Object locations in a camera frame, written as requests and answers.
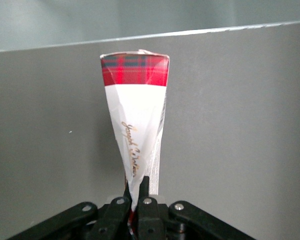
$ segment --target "white wrapper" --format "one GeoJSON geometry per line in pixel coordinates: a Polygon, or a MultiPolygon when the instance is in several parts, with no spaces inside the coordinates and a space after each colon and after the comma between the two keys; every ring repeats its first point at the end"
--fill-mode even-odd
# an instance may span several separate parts
{"type": "Polygon", "coordinates": [[[122,70],[120,68],[121,65],[116,65],[115,62],[112,62],[112,58],[104,60],[105,63],[103,62],[103,57],[109,56],[109,54],[101,56],[106,99],[132,198],[131,210],[134,212],[138,203],[139,187],[145,175],[150,177],[149,193],[158,194],[160,149],[167,87],[166,83],[165,85],[161,83],[161,85],[154,84],[155,81],[152,77],[156,78],[156,76],[159,76],[161,64],[163,66],[162,69],[166,71],[165,77],[166,79],[168,78],[167,63],[169,63],[169,57],[147,51],[129,52],[129,54],[132,54],[132,59],[135,55],[151,55],[165,58],[165,68],[158,59],[153,64],[152,60],[151,62],[147,60],[148,58],[145,58],[145,63],[142,62],[139,66],[132,68],[130,65],[134,63],[130,63],[130,58],[127,58],[127,60],[124,60],[128,63],[121,63],[124,68],[122,70]],[[148,65],[154,66],[151,69],[147,67],[147,71],[151,73],[149,75],[146,72],[149,82],[145,81],[145,84],[106,84],[107,74],[109,74],[109,78],[115,78],[114,73],[118,74],[117,72],[119,72],[120,77],[122,72],[131,76],[133,71],[135,71],[137,75],[140,74],[138,69],[145,71],[144,64],[146,67],[148,65]]]}

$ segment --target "cone-shaped package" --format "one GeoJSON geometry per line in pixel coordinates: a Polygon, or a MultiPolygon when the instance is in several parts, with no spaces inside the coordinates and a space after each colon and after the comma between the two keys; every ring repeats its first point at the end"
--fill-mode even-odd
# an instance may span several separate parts
{"type": "Polygon", "coordinates": [[[145,50],[104,54],[100,58],[111,122],[134,212],[145,174],[150,176],[151,194],[158,194],[170,59],[145,50]]]}

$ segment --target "white wall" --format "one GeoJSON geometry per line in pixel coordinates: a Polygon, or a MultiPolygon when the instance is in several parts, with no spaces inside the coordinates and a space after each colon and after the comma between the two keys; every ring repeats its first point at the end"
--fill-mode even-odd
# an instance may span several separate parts
{"type": "Polygon", "coordinates": [[[300,20],[300,0],[0,0],[0,50],[300,20]]]}

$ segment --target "red tartan pattern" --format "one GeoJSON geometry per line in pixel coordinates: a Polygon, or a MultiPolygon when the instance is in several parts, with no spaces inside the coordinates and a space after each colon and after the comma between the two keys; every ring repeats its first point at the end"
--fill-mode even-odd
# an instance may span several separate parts
{"type": "Polygon", "coordinates": [[[101,59],[104,85],[167,86],[169,57],[150,54],[113,54],[101,59]]]}

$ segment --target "plaid paper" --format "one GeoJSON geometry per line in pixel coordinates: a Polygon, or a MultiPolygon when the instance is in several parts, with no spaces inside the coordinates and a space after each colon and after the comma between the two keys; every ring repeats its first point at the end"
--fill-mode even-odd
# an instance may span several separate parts
{"type": "Polygon", "coordinates": [[[101,58],[104,86],[148,84],[167,86],[167,55],[114,53],[101,58]]]}

